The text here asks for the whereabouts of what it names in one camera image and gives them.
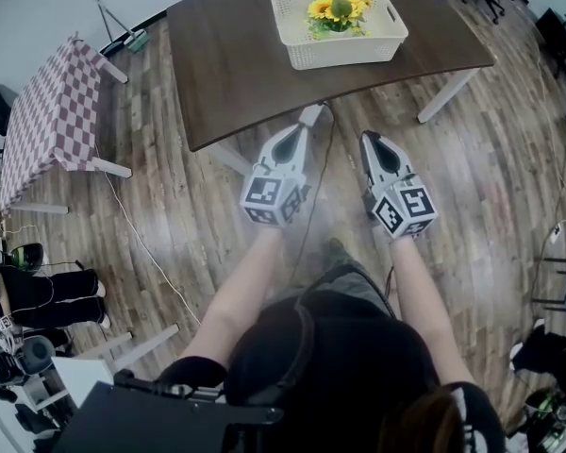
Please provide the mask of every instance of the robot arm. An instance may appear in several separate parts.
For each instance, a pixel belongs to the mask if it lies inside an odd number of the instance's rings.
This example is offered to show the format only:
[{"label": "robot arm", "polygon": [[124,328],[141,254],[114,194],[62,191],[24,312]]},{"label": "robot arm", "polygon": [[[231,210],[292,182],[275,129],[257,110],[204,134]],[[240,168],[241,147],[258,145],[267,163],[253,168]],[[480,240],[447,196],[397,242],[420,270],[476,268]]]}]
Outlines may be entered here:
[{"label": "robot arm", "polygon": [[383,136],[365,131],[360,138],[360,155],[368,181],[365,208],[391,239],[416,236],[429,227],[438,213],[407,154]]},{"label": "robot arm", "polygon": [[308,128],[302,124],[283,129],[264,144],[241,193],[241,207],[252,222],[284,227],[300,210],[308,192],[307,145]]}]

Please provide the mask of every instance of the black pants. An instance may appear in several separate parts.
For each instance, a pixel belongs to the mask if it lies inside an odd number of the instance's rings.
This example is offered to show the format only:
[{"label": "black pants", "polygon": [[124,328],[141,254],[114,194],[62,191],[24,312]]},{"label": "black pants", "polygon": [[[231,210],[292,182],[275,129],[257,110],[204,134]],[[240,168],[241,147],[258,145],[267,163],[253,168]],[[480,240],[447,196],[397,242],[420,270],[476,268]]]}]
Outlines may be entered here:
[{"label": "black pants", "polygon": [[93,270],[51,277],[31,277],[13,268],[1,272],[12,317],[20,326],[67,327],[77,322],[103,320],[105,308],[102,299],[95,296],[98,277]]},{"label": "black pants", "polygon": [[513,359],[513,364],[516,371],[526,369],[553,375],[566,394],[566,337],[545,333],[544,327],[537,327]]}]

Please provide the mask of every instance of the black shirt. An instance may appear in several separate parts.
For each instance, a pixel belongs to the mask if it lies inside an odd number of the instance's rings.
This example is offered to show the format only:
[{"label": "black shirt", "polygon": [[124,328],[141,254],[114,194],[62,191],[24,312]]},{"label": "black shirt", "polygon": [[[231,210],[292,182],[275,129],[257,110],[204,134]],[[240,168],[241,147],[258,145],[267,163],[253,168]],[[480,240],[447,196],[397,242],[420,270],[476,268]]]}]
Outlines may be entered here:
[{"label": "black shirt", "polygon": [[[439,384],[425,343],[412,327],[362,299],[317,291],[303,303],[315,324],[314,348],[284,408],[281,450],[318,439],[320,451],[375,452],[386,414]],[[227,402],[243,404],[289,369],[301,334],[293,304],[293,298],[287,299],[260,315],[241,339],[228,372],[214,361],[193,357],[172,364],[158,381],[192,387],[224,382]],[[466,451],[504,451],[503,432],[486,394],[469,383],[449,387],[464,419]]]}]

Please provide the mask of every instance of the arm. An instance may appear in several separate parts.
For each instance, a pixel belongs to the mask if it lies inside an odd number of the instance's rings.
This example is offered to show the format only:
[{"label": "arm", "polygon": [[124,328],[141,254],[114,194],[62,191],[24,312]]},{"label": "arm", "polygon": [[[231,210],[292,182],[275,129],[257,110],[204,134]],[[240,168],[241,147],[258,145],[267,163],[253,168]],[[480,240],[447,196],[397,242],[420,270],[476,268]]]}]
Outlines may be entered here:
[{"label": "arm", "polygon": [[260,313],[283,244],[283,230],[264,228],[214,296],[181,358],[200,356],[228,367],[233,348]]},{"label": "arm", "polygon": [[10,301],[8,300],[7,286],[4,283],[2,274],[0,273],[0,305],[2,306],[2,313],[10,315]]},{"label": "arm", "polygon": [[449,314],[415,242],[410,237],[396,240],[391,243],[391,254],[403,320],[424,339],[441,384],[474,383],[455,342]]}]

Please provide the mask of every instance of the brown table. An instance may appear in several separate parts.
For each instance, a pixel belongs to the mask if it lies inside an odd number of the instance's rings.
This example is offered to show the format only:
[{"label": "brown table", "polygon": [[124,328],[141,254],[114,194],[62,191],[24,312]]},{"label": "brown table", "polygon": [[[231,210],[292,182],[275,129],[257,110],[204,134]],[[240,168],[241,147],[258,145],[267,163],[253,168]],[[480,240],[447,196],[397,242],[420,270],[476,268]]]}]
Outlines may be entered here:
[{"label": "brown table", "polygon": [[419,113],[427,121],[494,59],[445,0],[391,0],[408,37],[390,62],[296,71],[271,0],[183,0],[168,8],[172,59],[189,147],[209,147],[243,174],[249,163],[215,145],[247,127],[327,99],[455,72]]}]

